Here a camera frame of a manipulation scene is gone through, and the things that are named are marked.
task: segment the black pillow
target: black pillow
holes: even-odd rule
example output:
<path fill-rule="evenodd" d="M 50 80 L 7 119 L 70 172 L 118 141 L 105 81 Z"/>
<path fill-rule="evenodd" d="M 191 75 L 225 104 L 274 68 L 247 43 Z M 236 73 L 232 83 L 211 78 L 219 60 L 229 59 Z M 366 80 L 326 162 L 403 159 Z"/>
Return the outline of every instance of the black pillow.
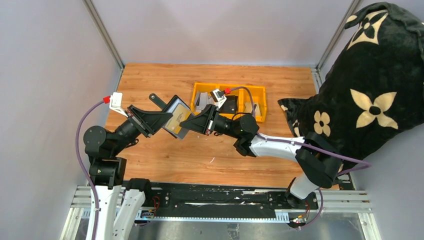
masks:
<path fill-rule="evenodd" d="M 344 28 L 357 24 L 319 93 L 278 103 L 294 135 L 316 132 L 342 155 L 362 160 L 424 123 L 424 23 L 380 2 L 352 15 Z M 343 169 L 354 165 L 345 162 Z"/>

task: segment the white wall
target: white wall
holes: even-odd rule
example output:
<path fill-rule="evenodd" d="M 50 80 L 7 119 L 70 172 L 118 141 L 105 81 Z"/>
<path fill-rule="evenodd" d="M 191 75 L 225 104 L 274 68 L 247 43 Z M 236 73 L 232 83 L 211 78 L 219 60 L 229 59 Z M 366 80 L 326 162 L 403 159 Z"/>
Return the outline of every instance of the white wall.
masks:
<path fill-rule="evenodd" d="M 94 0 L 126 63 L 316 65 L 350 1 Z"/>
<path fill-rule="evenodd" d="M 361 9 L 379 2 L 365 0 Z M 422 0 L 392 0 L 424 22 Z M 322 68 L 323 76 L 330 70 L 350 40 L 356 27 L 344 31 L 328 62 Z M 424 215 L 424 125 L 403 132 L 388 141 L 381 149 L 368 156 L 373 164 L 369 169 L 353 173 L 359 190 L 368 193 L 375 220 L 384 240 L 422 239 Z"/>
<path fill-rule="evenodd" d="M 0 239 L 59 239 L 76 185 L 87 182 L 78 121 L 119 74 L 81 0 L 0 3 Z"/>

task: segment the floral pattern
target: floral pattern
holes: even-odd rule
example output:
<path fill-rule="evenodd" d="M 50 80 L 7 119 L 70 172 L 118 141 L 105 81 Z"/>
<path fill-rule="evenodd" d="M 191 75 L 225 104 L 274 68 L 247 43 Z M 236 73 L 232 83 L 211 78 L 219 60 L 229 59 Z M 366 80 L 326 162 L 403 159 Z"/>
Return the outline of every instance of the floral pattern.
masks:
<path fill-rule="evenodd" d="M 296 135 L 296 137 L 300 137 L 301 136 L 301 133 L 299 132 L 299 124 L 300 123 L 296 119 L 296 121 L 294 121 L 293 124 L 291 125 L 293 127 L 294 134 Z"/>
<path fill-rule="evenodd" d="M 320 111 L 316 111 L 313 115 L 313 119 L 315 120 L 315 123 L 313 124 L 313 129 L 315 130 L 315 132 L 317 134 L 324 133 L 327 137 L 330 137 L 330 116 L 328 115 L 328 113 L 320 113 Z"/>
<path fill-rule="evenodd" d="M 386 19 L 387 16 L 387 10 L 375 11 L 366 15 L 365 19 L 359 25 L 358 30 L 350 40 L 347 49 L 361 42 L 369 42 L 378 45 L 378 32 L 382 22 Z"/>
<path fill-rule="evenodd" d="M 384 114 L 392 106 L 396 92 L 383 93 L 376 97 L 374 102 L 371 102 L 370 98 L 362 92 L 350 89 L 350 94 L 355 104 L 363 110 L 356 121 L 357 129 L 368 126 L 375 119 L 382 127 L 399 128 L 395 120 Z"/>

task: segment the wooden floor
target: wooden floor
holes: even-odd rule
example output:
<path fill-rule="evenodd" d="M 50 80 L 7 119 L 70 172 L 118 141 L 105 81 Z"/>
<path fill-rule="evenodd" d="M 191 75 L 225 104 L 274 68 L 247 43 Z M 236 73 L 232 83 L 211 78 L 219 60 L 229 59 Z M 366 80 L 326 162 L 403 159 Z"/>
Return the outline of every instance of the wooden floor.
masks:
<path fill-rule="evenodd" d="M 133 104 L 142 110 L 159 111 L 148 99 L 149 94 L 157 94 L 166 103 L 178 95 L 190 104 L 196 82 L 265 86 L 268 111 L 265 122 L 259 123 L 259 132 L 280 137 L 292 134 L 277 100 L 306 99 L 316 93 L 307 67 L 139 63 L 126 65 L 118 92 L 123 93 L 124 109 Z M 114 131 L 124 120 L 124 116 L 111 111 L 106 128 Z M 138 145 L 119 156 L 127 159 L 125 179 L 147 178 L 155 182 L 287 187 L 302 173 L 292 161 L 243 157 L 234 149 L 234 142 L 228 136 L 205 136 L 192 131 L 179 140 L 160 130 L 151 138 L 140 137 Z"/>

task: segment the metal frame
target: metal frame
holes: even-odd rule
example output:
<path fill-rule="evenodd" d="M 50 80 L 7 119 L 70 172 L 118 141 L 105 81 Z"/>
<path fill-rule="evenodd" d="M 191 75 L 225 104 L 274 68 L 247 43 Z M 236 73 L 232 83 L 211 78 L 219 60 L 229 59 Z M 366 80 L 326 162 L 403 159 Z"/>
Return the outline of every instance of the metal frame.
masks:
<path fill-rule="evenodd" d="M 102 22 L 102 19 L 99 16 L 99 13 L 96 10 L 96 7 L 93 4 L 92 0 L 82 0 L 85 7 L 87 8 L 88 13 L 90 14 L 95 26 L 97 27 L 101 37 L 103 38 L 104 42 L 106 43 L 107 48 L 110 51 L 110 54 L 112 54 L 113 59 L 115 60 L 116 64 L 120 68 L 121 72 L 124 70 L 125 64 L 122 61 L 118 50 L 116 49 L 114 43 L 112 42 L 111 37 L 108 34 L 108 31 L 105 28 L 105 25 Z"/>
<path fill-rule="evenodd" d="M 330 54 L 333 52 L 334 47 L 336 46 L 337 42 L 340 39 L 340 36 L 342 35 L 346 21 L 356 11 L 356 9 L 359 7 L 359 5 L 362 2 L 363 2 L 363 0 L 353 0 L 350 3 L 349 8 L 347 9 L 346 13 L 344 14 L 343 19 L 341 20 L 340 24 L 337 27 L 337 30 L 335 31 L 334 35 L 332 36 L 330 43 L 328 44 L 327 48 L 324 51 L 324 54 L 322 55 L 321 59 L 319 60 L 318 64 L 316 65 L 316 69 L 318 71 L 321 70 L 321 68 L 327 62 Z"/>
<path fill-rule="evenodd" d="M 269 192 L 278 192 L 280 189 L 255 189 L 255 191 L 243 191 L 243 194 L 263 194 Z M 318 204 L 321 197 L 316 193 Z M 343 214 L 356 213 L 361 221 L 362 232 L 366 240 L 381 240 L 381 236 L 374 218 L 371 204 L 368 200 L 367 193 L 362 190 L 322 190 L 324 197 L 323 211 L 321 214 Z M 116 213 L 121 207 L 122 194 L 116 201 Z M 91 207 L 91 188 L 89 186 L 78 186 L 64 225 L 61 240 L 73 240 L 78 232 L 81 219 L 90 217 Z M 136 219 L 139 219 L 141 210 L 151 210 L 152 207 L 141 207 Z M 225 222 L 225 223 L 287 223 L 289 216 L 297 216 L 304 210 L 295 209 L 276 209 L 275 218 L 213 218 L 213 217 L 155 217 L 151 221 L 179 221 L 179 222 Z M 311 210 L 311 217 L 318 213 L 318 210 Z"/>

